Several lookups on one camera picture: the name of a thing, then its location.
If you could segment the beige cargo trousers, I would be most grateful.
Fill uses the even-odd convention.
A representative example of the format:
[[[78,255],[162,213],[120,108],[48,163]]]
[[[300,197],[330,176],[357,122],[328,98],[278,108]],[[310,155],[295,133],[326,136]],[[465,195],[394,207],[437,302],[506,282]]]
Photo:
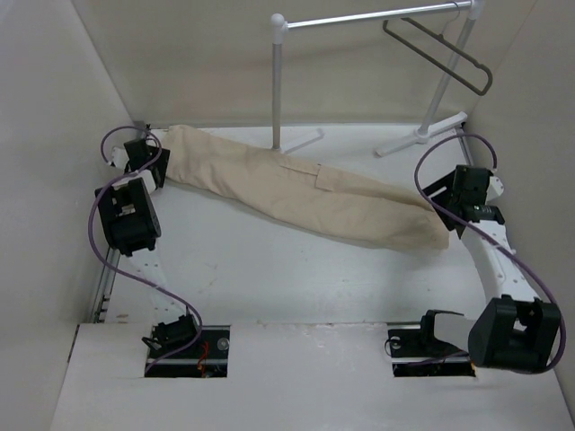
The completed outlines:
[[[184,125],[162,140],[167,177],[314,233],[397,251],[444,250],[449,233],[420,195],[353,172]]]

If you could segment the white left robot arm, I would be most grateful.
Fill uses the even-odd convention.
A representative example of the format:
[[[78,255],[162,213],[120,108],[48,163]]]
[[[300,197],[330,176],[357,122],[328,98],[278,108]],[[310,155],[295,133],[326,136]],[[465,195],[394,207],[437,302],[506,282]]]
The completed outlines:
[[[114,148],[106,163],[122,171],[107,185],[94,191],[94,203],[88,219],[88,236],[93,252],[105,266],[116,273],[148,286],[153,298],[164,302],[169,310],[178,307],[175,321],[160,321],[151,335],[143,338],[156,360],[179,355],[189,358],[201,348],[202,319],[187,300],[170,291],[161,266],[158,240],[162,230],[151,194],[164,186],[170,152],[161,147],[157,136],[126,142]],[[94,220],[101,221],[109,247],[128,259],[135,271],[130,273],[107,261],[94,243]]]

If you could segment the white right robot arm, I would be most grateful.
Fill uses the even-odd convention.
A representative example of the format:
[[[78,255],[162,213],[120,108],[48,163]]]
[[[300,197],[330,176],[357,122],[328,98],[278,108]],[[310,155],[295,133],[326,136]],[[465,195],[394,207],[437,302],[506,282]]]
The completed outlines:
[[[541,374],[564,350],[559,306],[531,287],[534,276],[517,262],[503,215],[490,203],[502,191],[492,171],[467,165],[422,189],[471,254],[486,306],[477,317],[429,310],[416,329],[392,327],[385,350],[396,374],[442,375],[448,365]]]

